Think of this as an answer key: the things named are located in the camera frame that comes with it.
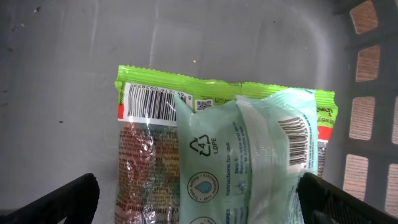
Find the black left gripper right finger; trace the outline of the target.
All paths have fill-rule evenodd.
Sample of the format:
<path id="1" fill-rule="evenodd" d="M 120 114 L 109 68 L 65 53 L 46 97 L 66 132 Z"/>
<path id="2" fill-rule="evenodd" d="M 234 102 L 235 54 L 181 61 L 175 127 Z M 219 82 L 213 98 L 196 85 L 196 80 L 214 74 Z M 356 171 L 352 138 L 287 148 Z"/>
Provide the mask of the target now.
<path id="1" fill-rule="evenodd" d="M 368 205 L 313 173 L 304 173 L 298 183 L 297 193 L 305 224 L 397 224 L 397 218 Z"/>

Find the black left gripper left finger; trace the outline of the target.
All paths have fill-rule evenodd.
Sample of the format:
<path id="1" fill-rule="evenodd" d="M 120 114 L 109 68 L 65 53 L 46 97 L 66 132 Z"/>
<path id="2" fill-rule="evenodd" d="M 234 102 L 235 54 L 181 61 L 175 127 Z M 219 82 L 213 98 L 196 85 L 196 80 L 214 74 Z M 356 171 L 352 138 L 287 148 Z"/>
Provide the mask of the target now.
<path id="1" fill-rule="evenodd" d="M 1 223 L 91 223 L 99 197 L 98 181 L 92 173 L 87 173 L 24 207 L 2 215 Z"/>

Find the green snack bag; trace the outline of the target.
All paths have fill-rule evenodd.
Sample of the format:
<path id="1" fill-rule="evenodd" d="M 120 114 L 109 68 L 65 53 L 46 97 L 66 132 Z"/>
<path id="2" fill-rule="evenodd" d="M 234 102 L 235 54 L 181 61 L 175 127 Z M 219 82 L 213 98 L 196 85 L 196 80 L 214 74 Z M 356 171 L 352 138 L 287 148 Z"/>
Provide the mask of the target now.
<path id="1" fill-rule="evenodd" d="M 261 100 L 287 86 L 228 83 L 121 65 L 119 93 L 119 184 L 116 223 L 180 223 L 180 170 L 175 100 L 193 112 L 223 105 L 237 96 Z M 317 172 L 338 114 L 332 91 L 315 94 Z"/>

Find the dark grey plastic basket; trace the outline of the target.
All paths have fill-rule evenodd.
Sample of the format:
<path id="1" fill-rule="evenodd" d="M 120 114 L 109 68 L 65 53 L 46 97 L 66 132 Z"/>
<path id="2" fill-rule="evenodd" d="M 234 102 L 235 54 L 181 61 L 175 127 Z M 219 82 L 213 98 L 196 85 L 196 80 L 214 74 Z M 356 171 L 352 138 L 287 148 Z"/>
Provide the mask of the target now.
<path id="1" fill-rule="evenodd" d="M 2 1 L 1 213 L 92 173 L 114 221 L 120 65 L 334 91 L 324 179 L 397 215 L 396 1 Z"/>

